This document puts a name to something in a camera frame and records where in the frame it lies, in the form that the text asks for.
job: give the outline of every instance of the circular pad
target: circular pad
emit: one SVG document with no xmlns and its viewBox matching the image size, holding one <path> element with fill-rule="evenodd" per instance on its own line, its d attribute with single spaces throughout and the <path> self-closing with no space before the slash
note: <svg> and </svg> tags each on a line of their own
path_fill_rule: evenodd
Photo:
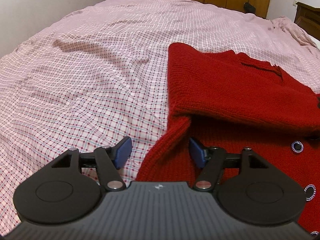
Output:
<svg viewBox="0 0 320 240">
<path fill-rule="evenodd" d="M 98 184 L 81 173 L 49 171 L 35 173 L 21 183 L 14 193 L 13 203 L 22 221 L 60 224 L 92 211 L 100 194 Z"/>
<path fill-rule="evenodd" d="M 305 194 L 295 182 L 271 176 L 235 176 L 220 186 L 218 200 L 234 218 L 262 226 L 295 221 L 305 205 Z"/>
</svg>

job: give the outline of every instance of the wooden headboard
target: wooden headboard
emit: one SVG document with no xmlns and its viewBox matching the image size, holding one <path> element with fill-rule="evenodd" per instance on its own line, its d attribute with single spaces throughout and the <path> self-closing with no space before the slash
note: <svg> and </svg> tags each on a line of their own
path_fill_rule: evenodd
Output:
<svg viewBox="0 0 320 240">
<path fill-rule="evenodd" d="M 297 6 L 294 23 L 309 35 L 320 40 L 320 8 L 314 8 L 301 2 L 297 2 Z"/>
</svg>

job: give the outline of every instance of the bedsheet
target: bedsheet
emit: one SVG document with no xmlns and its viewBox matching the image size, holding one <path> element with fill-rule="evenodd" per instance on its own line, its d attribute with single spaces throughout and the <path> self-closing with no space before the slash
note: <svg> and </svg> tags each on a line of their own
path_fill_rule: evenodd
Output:
<svg viewBox="0 0 320 240">
<path fill-rule="evenodd" d="M 173 42 L 244 52 L 320 93 L 320 51 L 285 17 L 190 0 L 106 0 L 73 12 L 0 59 L 1 234 L 19 223 L 17 185 L 68 148 L 89 152 L 131 136 L 120 173 L 126 183 L 135 179 L 166 130 Z M 94 170 L 84 174 L 96 179 Z"/>
</svg>

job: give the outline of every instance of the red sweater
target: red sweater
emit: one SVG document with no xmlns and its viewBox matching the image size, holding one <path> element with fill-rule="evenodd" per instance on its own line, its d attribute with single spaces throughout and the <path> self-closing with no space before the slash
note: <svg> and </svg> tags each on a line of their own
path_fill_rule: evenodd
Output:
<svg viewBox="0 0 320 240">
<path fill-rule="evenodd" d="M 201 53 L 174 43 L 168 58 L 167 132 L 146 155 L 140 181 L 188 181 L 199 170 L 188 152 L 188 138 L 240 153 L 244 146 L 275 165 L 303 188 L 320 190 L 320 109 L 317 95 L 278 66 L 233 51 Z M 304 150 L 295 154 L 294 141 Z M 226 176 L 236 174 L 234 170 Z M 306 203 L 299 220 L 320 231 L 320 194 Z"/>
</svg>

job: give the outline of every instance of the metal pin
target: metal pin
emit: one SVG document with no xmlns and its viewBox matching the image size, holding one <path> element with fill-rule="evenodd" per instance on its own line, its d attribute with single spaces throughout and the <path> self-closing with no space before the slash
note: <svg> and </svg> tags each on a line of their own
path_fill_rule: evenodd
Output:
<svg viewBox="0 0 320 240">
<path fill-rule="evenodd" d="M 208 189 L 211 187 L 211 183 L 206 180 L 201 180 L 196 183 L 196 187 L 199 189 Z"/>
<path fill-rule="evenodd" d="M 108 182 L 107 186 L 111 189 L 120 189 L 123 186 L 123 184 L 119 180 L 112 180 Z"/>
</svg>

